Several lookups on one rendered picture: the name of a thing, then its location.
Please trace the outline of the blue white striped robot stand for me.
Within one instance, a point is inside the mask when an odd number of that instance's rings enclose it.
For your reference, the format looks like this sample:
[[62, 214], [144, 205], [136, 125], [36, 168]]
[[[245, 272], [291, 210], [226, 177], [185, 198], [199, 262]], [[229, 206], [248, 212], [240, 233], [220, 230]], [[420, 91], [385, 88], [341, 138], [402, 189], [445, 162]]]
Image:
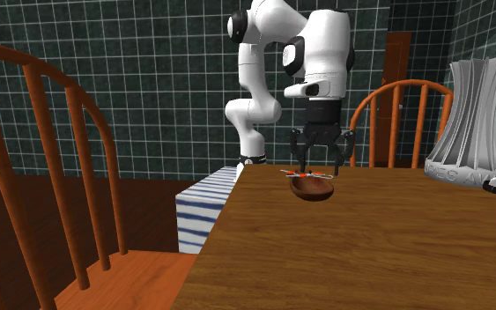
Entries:
[[175, 196], [179, 252], [197, 255], [235, 185], [236, 167], [225, 166]]

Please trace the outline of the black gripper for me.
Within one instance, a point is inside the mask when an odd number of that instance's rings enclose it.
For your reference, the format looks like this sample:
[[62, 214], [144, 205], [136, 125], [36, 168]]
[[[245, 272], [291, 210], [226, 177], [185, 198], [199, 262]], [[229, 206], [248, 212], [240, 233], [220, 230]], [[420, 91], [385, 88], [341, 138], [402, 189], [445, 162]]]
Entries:
[[300, 171], [303, 173], [307, 164], [307, 151], [313, 145], [328, 145], [329, 149], [335, 153], [334, 175], [338, 176], [340, 166], [349, 159], [354, 151], [356, 132], [347, 130], [342, 135], [345, 140], [345, 148], [341, 151], [336, 144], [336, 140], [341, 134], [340, 116], [341, 100], [310, 100], [306, 109], [305, 137], [304, 144], [298, 144], [298, 129], [290, 132], [290, 151], [300, 164]]

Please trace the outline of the brown wooden door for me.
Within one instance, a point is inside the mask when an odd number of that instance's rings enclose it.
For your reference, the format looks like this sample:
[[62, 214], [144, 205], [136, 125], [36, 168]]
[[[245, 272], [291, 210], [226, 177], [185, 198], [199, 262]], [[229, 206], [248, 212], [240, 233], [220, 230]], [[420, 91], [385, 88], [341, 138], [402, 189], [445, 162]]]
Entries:
[[[387, 33], [381, 84], [387, 85], [406, 79], [410, 56], [411, 32]], [[377, 111], [375, 166], [387, 167], [389, 162], [389, 142], [394, 90], [389, 89], [379, 95]]]

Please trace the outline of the white orange pen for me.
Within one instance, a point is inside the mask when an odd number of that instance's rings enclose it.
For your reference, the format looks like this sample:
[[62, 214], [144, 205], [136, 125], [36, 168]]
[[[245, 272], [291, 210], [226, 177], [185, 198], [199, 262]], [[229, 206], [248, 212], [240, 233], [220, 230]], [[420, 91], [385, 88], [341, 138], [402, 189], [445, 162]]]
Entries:
[[285, 176], [289, 177], [289, 178], [319, 178], [319, 179], [324, 179], [324, 180], [332, 180], [335, 178], [334, 175], [312, 172], [311, 170], [304, 173], [304, 172], [300, 172], [300, 171], [281, 169], [281, 172], [284, 173]]

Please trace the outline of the orange wooden spindle chair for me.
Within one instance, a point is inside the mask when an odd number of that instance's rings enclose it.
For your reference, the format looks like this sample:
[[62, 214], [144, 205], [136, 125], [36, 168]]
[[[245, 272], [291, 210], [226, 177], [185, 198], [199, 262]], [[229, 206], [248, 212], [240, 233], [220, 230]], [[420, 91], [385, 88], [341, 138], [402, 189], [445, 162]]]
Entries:
[[370, 118], [370, 134], [369, 134], [369, 155], [368, 155], [368, 165], [370, 167], [375, 167], [376, 163], [376, 145], [377, 145], [377, 110], [378, 110], [378, 98], [379, 96], [389, 90], [393, 91], [392, 100], [392, 111], [391, 111], [391, 123], [389, 130], [389, 149], [388, 149], [388, 168], [394, 168], [396, 165], [396, 147], [397, 138], [399, 130], [399, 119], [400, 119], [400, 106], [401, 106], [401, 89], [404, 86], [419, 86], [420, 95], [418, 103], [418, 118], [416, 133], [414, 137], [414, 145], [411, 156], [411, 169], [416, 169], [419, 167], [419, 155], [421, 148], [421, 141], [424, 129], [424, 122], [426, 116], [426, 105], [428, 92], [434, 90], [441, 93], [444, 96], [442, 111], [440, 115], [440, 123], [438, 135], [436, 142], [439, 142], [448, 122], [448, 118], [453, 106], [454, 92], [444, 85], [438, 83], [423, 80], [423, 79], [405, 79], [398, 80], [390, 84], [383, 85], [379, 89], [371, 92], [366, 98], [364, 98], [361, 103], [356, 108], [351, 121], [349, 129], [354, 131], [357, 128], [358, 119], [362, 112], [367, 106], [370, 106], [369, 118]]
[[170, 310], [195, 256], [178, 250], [182, 181], [123, 180], [92, 98], [51, 64], [19, 65], [48, 175], [17, 175], [0, 130], [0, 309]]

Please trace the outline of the wooden table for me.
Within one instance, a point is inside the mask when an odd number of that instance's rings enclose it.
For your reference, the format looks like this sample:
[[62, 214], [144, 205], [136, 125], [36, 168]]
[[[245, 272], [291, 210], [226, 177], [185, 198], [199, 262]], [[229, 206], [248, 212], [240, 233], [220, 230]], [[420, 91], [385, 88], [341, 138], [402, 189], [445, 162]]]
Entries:
[[342, 167], [295, 196], [244, 169], [173, 310], [496, 310], [496, 195], [420, 169]]

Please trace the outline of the grey ribbed vase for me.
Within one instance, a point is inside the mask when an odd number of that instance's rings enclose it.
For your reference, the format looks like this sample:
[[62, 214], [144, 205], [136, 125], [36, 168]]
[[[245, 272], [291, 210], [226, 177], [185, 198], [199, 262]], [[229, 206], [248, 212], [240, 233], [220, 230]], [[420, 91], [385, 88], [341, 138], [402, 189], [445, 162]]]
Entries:
[[454, 98], [424, 166], [438, 181], [482, 188], [496, 178], [496, 57], [450, 64]]

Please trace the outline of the brown wooden bowl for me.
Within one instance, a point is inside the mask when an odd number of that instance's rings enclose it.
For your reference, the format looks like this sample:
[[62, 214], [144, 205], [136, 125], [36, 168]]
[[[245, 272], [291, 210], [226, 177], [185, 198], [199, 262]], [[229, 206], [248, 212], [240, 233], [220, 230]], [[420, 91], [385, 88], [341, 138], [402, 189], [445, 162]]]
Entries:
[[334, 194], [333, 185], [318, 177], [292, 177], [290, 188], [298, 198], [310, 202], [327, 200]]

